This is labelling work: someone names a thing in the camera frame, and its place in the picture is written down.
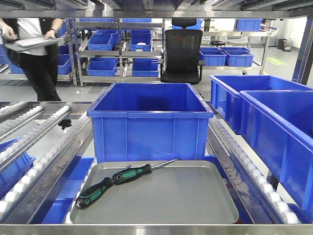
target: chair backrest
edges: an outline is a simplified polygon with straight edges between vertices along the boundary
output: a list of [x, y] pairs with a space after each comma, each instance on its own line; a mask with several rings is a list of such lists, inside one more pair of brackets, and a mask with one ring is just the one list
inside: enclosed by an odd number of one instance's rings
[[201, 39], [201, 30], [166, 30], [166, 71], [198, 71]]

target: blue plastic bin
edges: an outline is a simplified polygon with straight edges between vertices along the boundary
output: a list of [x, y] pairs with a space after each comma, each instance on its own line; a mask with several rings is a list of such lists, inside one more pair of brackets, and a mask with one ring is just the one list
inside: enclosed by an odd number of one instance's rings
[[246, 51], [224, 51], [227, 55], [226, 64], [231, 67], [251, 67], [254, 55]]
[[226, 63], [226, 54], [216, 50], [200, 50], [199, 59], [204, 60], [206, 66], [224, 66]]
[[[6, 150], [19, 139], [13, 139], [0, 144], [0, 152]], [[0, 199], [25, 175], [33, 166], [35, 158], [24, 153], [0, 174]]]
[[88, 42], [89, 50], [112, 50], [113, 40], [111, 34], [93, 34]]
[[87, 68], [90, 76], [115, 76], [117, 72], [115, 62], [93, 61]]
[[0, 65], [7, 65], [10, 64], [11, 61], [7, 55], [0, 55]]
[[98, 163], [201, 160], [212, 110], [185, 83], [112, 84], [91, 105]]
[[[146, 45], [137, 45], [137, 43], [145, 43]], [[130, 40], [130, 50], [135, 51], [142, 49], [143, 51], [151, 51], [152, 36], [151, 34], [132, 34]]]
[[236, 29], [238, 31], [260, 31], [262, 19], [237, 19]]
[[231, 51], [231, 50], [235, 50], [235, 51], [246, 51], [246, 52], [251, 52], [251, 50], [249, 50], [248, 48], [245, 47], [221, 47], [220, 48], [221, 51]]
[[123, 22], [150, 23], [151, 18], [123, 18]]
[[152, 61], [134, 62], [134, 77], [158, 77], [158, 64]]
[[240, 91], [312, 90], [302, 84], [269, 75], [212, 75], [210, 79], [211, 104], [237, 135], [241, 133]]
[[90, 61], [102, 61], [102, 62], [115, 62], [115, 63], [117, 63], [118, 59], [116, 57], [93, 57], [93, 58], [90, 58]]
[[242, 136], [313, 221], [313, 92], [240, 92]]
[[67, 54], [59, 55], [58, 74], [67, 75], [71, 72], [70, 57]]
[[111, 34], [113, 45], [118, 42], [118, 39], [121, 39], [121, 35], [118, 33], [117, 29], [100, 29], [96, 34]]
[[114, 18], [79, 18], [80, 22], [114, 22]]
[[9, 68], [10, 68], [11, 73], [15, 73], [15, 74], [22, 74], [22, 73], [24, 73], [24, 71], [20, 67], [15, 66], [12, 63], [9, 63]]
[[[189, 26], [186, 29], [201, 29], [202, 19], [197, 19], [197, 24], [194, 26]], [[180, 26], [172, 25], [172, 29], [182, 29]]]

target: gray metal tray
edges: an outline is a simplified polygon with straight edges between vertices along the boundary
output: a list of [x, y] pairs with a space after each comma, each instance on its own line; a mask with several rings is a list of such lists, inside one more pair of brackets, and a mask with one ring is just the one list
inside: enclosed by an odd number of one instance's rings
[[[128, 164], [97, 164], [83, 190], [111, 177]], [[231, 224], [238, 211], [214, 164], [207, 161], [176, 161], [136, 181], [113, 186], [88, 208], [74, 207], [73, 224]]]

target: trash can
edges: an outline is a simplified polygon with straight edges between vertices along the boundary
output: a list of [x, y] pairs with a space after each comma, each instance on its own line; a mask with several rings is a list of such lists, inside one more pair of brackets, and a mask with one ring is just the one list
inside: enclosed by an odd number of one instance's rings
[[292, 44], [293, 44], [293, 41], [291, 41], [291, 40], [284, 40], [283, 51], [291, 51]]

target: black office chair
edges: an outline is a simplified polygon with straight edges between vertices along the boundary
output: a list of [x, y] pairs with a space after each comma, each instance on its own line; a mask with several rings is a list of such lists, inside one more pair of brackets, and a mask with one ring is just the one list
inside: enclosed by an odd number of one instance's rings
[[159, 60], [161, 82], [183, 82], [194, 85], [201, 81], [204, 61], [198, 62], [198, 56], [202, 31], [186, 29], [196, 23], [196, 19], [172, 19], [172, 25], [181, 26], [183, 29], [165, 31], [166, 70], [162, 72], [164, 60]]

